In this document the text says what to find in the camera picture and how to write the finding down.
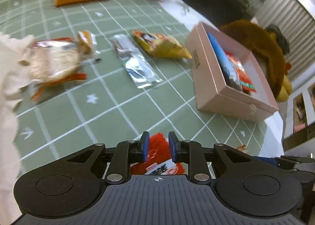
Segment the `red snack package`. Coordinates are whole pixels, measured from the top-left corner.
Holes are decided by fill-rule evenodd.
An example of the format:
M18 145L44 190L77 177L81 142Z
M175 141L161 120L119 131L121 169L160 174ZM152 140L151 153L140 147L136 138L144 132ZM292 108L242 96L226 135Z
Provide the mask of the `red snack package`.
M228 51L224 51L229 58L231 64L233 65L236 73L238 74L239 80L241 82L242 89L245 91L251 91L256 92L255 86L253 85L253 82L245 72L240 60L235 57L232 53Z
M150 137L147 161L130 166L130 174L169 175L183 174L184 172L185 170L180 163L172 162L169 145L162 133Z

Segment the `silver foil wrapper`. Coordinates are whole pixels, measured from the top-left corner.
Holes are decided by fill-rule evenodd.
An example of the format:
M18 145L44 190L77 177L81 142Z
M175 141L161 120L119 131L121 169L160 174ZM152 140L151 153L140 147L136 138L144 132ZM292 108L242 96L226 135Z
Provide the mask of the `silver foil wrapper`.
M162 82L162 79L154 72L140 50L132 44L127 35L117 34L112 39L119 59L124 63L126 71L137 88L149 87Z

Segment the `wooden cabinet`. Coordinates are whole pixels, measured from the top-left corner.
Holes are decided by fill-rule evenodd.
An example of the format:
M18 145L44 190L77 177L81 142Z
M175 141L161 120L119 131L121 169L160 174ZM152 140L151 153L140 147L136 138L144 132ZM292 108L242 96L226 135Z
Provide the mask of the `wooden cabinet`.
M286 155L315 154L315 76L288 100L283 149Z

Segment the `white cloth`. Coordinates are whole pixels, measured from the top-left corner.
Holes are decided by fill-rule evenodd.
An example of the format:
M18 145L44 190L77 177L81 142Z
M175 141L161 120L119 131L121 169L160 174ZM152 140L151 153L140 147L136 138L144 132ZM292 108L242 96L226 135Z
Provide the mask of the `white cloth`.
M0 224L15 221L21 212L13 196L20 170L18 151L13 144L18 131L14 107L22 100L20 88L28 85L27 48L33 36L11 39L0 33Z

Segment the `open cardboard box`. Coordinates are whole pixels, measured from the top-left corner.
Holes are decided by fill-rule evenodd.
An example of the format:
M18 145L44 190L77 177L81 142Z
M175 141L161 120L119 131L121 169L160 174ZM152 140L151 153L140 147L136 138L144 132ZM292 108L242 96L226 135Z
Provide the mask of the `open cardboard box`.
M256 93L248 95L226 85L207 32L217 39L225 51L240 59ZM186 45L193 57L191 68L199 110L254 122L262 121L278 110L266 77L250 50L203 22L194 26L186 39Z

